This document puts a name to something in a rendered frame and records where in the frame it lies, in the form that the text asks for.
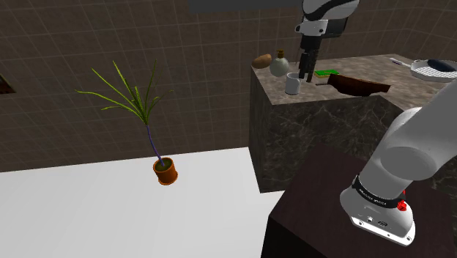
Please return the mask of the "white frying pan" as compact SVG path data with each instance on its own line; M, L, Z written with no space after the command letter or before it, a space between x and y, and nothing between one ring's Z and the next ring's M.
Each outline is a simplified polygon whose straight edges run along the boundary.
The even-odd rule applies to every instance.
M410 73L421 80L449 83L457 78L457 62L441 59L414 60L411 64L390 58L397 65L409 68Z

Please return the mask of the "dark brown wooden tray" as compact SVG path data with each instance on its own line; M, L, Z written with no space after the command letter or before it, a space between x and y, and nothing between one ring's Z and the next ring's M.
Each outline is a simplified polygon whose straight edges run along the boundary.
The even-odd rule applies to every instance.
M331 74L323 85L331 85L338 92L356 97L367 97L373 93L387 93L390 85L352 78L345 75Z

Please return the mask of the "dark maroon robot stand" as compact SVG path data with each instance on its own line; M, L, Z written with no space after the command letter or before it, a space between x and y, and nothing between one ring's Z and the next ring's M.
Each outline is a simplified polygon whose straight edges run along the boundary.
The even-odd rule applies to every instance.
M406 189L416 226L409 246L354 226L340 194L364 165L332 147L316 145L269 215L261 258L457 258L450 198L426 181Z

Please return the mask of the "white mug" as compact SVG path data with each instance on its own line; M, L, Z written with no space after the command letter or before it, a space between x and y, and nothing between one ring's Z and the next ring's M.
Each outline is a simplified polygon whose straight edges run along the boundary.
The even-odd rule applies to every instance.
M300 92L301 78L299 73L286 74L285 93L288 95L297 95Z

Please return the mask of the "green plant in orange pot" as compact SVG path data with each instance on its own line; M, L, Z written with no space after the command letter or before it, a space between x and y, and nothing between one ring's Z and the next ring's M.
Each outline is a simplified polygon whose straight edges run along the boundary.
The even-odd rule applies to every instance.
M106 106L106 107L102 108L102 111L105 111L108 109L113 109L113 108L120 108L122 110L129 111L129 112L133 113L136 117L138 117L141 120L141 122L144 124L144 126L146 127L149 143L153 149L154 154L157 157L157 160L154 162L154 164L152 166L152 169L157 176L157 181L161 185L171 185L171 184L175 183L179 177L179 173L176 170L174 161L172 158L163 157L157 151L157 148L152 140L152 132L151 132L151 128L150 128L150 115L152 113L152 109L168 93L172 93L173 90L170 89L160 96L156 96L156 97L149 96L149 93L152 91L152 88L157 86L158 81L160 80L161 75L163 73L163 71L160 71L159 78L155 82L157 60L155 60L155 63L154 63L153 69L152 69L152 74L149 77L149 83L146 88L146 93L143 97L141 96L139 88L137 86L131 86L129 84L128 80L123 76L117 63L115 63L115 61L112 61L112 63L114 65L114 67L116 68L117 74L121 78L122 83L126 87L129 97L127 97L126 95L121 93L115 86L113 86L104 77L102 77L93 67L91 68L91 70L94 72L95 75L97 75L98 78L100 78L106 85L108 85L113 91L115 91L115 93L117 93L121 99L125 100L126 103L120 103L117 100L106 97L97 92L87 92L87 91L80 91L80 90L76 90L76 92L78 94L82 94L82 95L94 95L94 96L100 97L103 100L107 100L110 103L112 103L112 106Z

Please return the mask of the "brown potato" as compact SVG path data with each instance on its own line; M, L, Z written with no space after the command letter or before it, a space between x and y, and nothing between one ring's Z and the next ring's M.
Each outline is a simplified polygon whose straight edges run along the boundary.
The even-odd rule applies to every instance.
M269 67L272 62L272 56L270 54L264 54L256 57L252 62L251 66L256 69L264 69Z

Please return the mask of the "pale green soap dispenser bottle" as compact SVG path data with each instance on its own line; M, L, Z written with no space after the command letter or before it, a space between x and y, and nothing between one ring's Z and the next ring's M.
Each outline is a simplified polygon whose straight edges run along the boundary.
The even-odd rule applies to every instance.
M289 61L285 58L284 50L277 50L277 57L269 65L270 73L275 77L281 77L288 73Z

